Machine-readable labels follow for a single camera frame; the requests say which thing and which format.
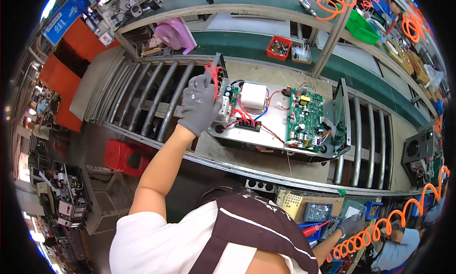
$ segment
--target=blue wire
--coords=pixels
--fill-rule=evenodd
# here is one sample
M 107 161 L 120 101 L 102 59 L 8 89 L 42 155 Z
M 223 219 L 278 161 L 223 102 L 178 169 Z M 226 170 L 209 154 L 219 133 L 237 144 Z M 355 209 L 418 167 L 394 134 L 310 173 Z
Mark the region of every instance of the blue wire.
M 263 116 L 268 111 L 268 107 L 266 107 L 265 111 L 261 113 L 258 117 L 255 118 L 255 121 L 258 120 L 261 116 Z

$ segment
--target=gray work glove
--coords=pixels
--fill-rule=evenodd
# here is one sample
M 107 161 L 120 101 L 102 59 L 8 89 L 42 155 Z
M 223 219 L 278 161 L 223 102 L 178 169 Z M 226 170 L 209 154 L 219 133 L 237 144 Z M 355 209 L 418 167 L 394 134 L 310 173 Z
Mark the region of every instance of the gray work glove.
M 342 231 L 342 235 L 344 234 L 354 234 L 357 233 L 362 229 L 364 223 L 366 222 L 366 217 L 364 212 L 362 215 L 353 215 L 351 217 L 346 218 L 341 225 L 339 225 L 339 229 Z
M 214 102 L 215 85 L 206 80 L 204 75 L 190 79 L 183 92 L 182 118 L 177 121 L 198 137 L 215 120 L 223 102 L 222 97 Z

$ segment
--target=red plastic bin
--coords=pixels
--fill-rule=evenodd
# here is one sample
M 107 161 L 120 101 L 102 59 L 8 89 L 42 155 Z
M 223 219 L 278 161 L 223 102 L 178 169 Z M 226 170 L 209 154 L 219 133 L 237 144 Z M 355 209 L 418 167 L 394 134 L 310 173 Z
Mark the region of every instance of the red plastic bin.
M 275 54 L 271 51 L 271 45 L 275 40 L 288 44 L 288 51 L 286 52 L 286 54 L 284 56 L 282 56 L 280 54 Z M 272 57 L 272 58 L 275 58 L 278 60 L 285 61 L 286 58 L 288 57 L 288 53 L 290 52 L 290 50 L 291 50 L 291 40 L 282 38 L 279 36 L 273 36 L 271 42 L 268 45 L 268 49 L 266 50 L 266 53 L 267 53 L 268 57 Z
M 109 140 L 104 153 L 104 164 L 111 169 L 141 177 L 151 157 L 151 153 L 140 146 Z

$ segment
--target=green tray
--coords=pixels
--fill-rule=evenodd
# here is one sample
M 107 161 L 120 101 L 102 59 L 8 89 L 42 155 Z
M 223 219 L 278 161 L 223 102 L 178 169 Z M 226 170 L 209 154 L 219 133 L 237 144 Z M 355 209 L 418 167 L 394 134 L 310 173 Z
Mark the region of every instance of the green tray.
M 362 15 L 356 12 L 356 10 L 351 11 L 345 28 L 352 33 L 355 38 L 371 45 L 374 45 L 380 38 L 379 34 L 369 25 Z

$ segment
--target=pink desk fan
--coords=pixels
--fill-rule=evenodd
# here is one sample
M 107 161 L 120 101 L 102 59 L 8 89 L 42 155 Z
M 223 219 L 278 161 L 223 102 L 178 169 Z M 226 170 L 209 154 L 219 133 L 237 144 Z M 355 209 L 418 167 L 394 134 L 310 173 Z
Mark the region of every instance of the pink desk fan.
M 197 43 L 181 18 L 172 18 L 157 23 L 155 33 L 167 46 L 174 50 L 185 48 L 183 54 L 188 54 Z

